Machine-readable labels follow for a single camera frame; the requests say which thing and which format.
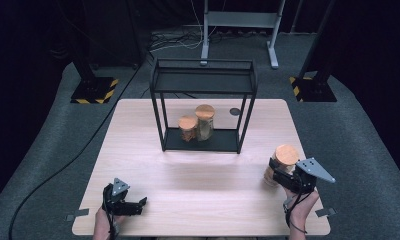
black metal rack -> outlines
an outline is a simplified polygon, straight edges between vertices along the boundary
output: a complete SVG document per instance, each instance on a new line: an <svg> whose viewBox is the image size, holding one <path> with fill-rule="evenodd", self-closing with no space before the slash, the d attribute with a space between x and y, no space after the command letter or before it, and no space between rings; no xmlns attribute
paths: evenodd
<svg viewBox="0 0 400 240"><path fill-rule="evenodd" d="M192 151L241 151L244 137L253 110L257 93L257 72L253 60L214 60L201 66L201 59L155 59L150 80L150 93L159 130L162 150ZM168 126L165 93L227 94L242 96L240 115L235 129L214 129L213 136L206 141L185 142L179 128ZM161 117L156 94L160 95L165 133L162 132ZM247 98L250 103L239 136Z"/></svg>

light wood table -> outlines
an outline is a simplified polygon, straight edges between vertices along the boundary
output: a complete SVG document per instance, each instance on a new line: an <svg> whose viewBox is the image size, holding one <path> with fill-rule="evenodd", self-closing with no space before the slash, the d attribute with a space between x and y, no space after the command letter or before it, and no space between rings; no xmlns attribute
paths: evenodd
<svg viewBox="0 0 400 240"><path fill-rule="evenodd" d="M235 128L238 117L229 113L241 105L235 99L167 99L170 127L200 104L215 108L215 128ZM294 146L305 158L283 100L256 99L240 154L162 152L151 100L120 100L80 206L89 208L89 215L75 219L73 233L92 235L103 189L117 177L131 186L127 202L148 197L142 215L128 217L120 235L288 235L285 192L263 181L269 158L281 144ZM309 235L330 232L327 218L315 214L321 208L318 200L306 222Z"/></svg>

jar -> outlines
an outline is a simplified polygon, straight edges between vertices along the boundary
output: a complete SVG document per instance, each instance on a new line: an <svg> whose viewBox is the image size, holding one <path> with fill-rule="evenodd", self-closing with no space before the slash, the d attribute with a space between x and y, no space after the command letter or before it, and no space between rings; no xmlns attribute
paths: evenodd
<svg viewBox="0 0 400 240"><path fill-rule="evenodd" d="M196 108L197 116L197 140L205 141L213 135L213 116L215 109L207 104L200 105Z"/></svg>
<svg viewBox="0 0 400 240"><path fill-rule="evenodd" d="M272 155L269 161L275 161L279 166L278 169L290 173L293 170L294 165L297 161L299 161L299 153L297 150L291 145L280 145L275 149L274 154ZM264 173L264 180L270 186L277 186L278 183L273 180L273 170L268 165Z"/></svg>
<svg viewBox="0 0 400 240"><path fill-rule="evenodd" d="M181 129L182 140L189 142L191 139L196 138L197 118L194 116L182 116L178 122L179 129Z"/></svg>

white desk leg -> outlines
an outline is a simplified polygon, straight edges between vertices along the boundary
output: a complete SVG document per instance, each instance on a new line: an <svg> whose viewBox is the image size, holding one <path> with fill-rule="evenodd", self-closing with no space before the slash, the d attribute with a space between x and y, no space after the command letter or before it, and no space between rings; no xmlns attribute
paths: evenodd
<svg viewBox="0 0 400 240"><path fill-rule="evenodd" d="M275 25L274 25L274 30L272 31L271 41L267 41L269 59L271 60L271 67L273 69L278 69L278 60L277 60L277 55L275 54L274 47L275 47L275 41L276 41L277 35L278 35L279 25L281 23L282 11L284 9L284 4L285 4L285 0L281 0L280 6L278 9L278 13L275 17Z"/></svg>
<svg viewBox="0 0 400 240"><path fill-rule="evenodd" d="M209 1L204 0L204 23L203 23L203 48L201 50L200 65L207 65L207 57L209 55Z"/></svg>

wooden lid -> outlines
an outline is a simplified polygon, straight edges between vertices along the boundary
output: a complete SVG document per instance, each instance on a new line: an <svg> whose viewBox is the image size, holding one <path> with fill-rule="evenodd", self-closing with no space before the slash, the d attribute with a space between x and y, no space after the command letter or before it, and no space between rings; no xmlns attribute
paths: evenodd
<svg viewBox="0 0 400 240"><path fill-rule="evenodd" d="M202 120L210 119L215 115L215 109L207 104L202 104L196 108L196 116Z"/></svg>
<svg viewBox="0 0 400 240"><path fill-rule="evenodd" d="M191 130L197 124L197 118L194 116L182 116L179 119L178 126L183 130Z"/></svg>
<svg viewBox="0 0 400 240"><path fill-rule="evenodd" d="M299 153L293 146L284 144L277 147L274 158L281 164L291 166L299 161Z"/></svg>

